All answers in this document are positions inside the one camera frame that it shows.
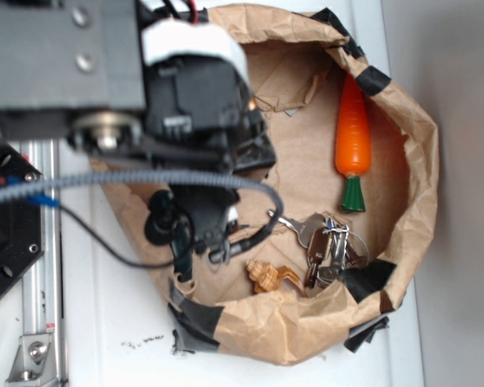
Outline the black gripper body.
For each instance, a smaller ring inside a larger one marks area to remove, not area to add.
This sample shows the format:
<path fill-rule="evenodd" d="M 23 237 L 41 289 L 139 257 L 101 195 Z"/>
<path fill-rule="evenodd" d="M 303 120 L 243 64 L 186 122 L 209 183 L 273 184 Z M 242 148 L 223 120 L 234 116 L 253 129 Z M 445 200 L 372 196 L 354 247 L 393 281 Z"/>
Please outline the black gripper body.
<path fill-rule="evenodd" d="M 192 226 L 193 254 L 220 264 L 254 247 L 272 231 L 264 225 L 238 243 L 240 189 L 259 189 L 233 173 L 239 154 L 267 134 L 248 80 L 242 47 L 221 27 L 202 21 L 187 2 L 138 6 L 147 101 L 144 145 Z"/>

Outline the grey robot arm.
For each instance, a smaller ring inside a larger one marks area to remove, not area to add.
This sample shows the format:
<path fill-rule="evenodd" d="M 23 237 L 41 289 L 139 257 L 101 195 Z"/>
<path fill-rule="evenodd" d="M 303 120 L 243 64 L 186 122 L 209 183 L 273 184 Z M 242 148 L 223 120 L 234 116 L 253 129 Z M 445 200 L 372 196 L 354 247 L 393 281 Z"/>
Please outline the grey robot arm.
<path fill-rule="evenodd" d="M 189 248 L 226 261 L 273 230 L 228 241 L 238 189 L 278 195 L 244 173 L 273 165 L 243 48 L 192 2 L 0 1 L 0 149 L 66 139 L 120 170 L 0 189 L 0 202 L 51 188 L 167 183 L 174 201 L 148 220 L 156 241 L 189 228 Z"/>

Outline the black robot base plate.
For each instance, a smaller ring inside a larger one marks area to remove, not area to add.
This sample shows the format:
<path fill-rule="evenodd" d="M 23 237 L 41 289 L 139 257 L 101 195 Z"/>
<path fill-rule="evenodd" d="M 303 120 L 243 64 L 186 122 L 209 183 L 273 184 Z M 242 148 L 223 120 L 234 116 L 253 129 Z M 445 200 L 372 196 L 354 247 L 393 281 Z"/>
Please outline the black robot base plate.
<path fill-rule="evenodd" d="M 0 144 L 0 185 L 40 177 L 24 156 Z M 0 300 L 43 252 L 41 209 L 26 202 L 0 203 Z"/>

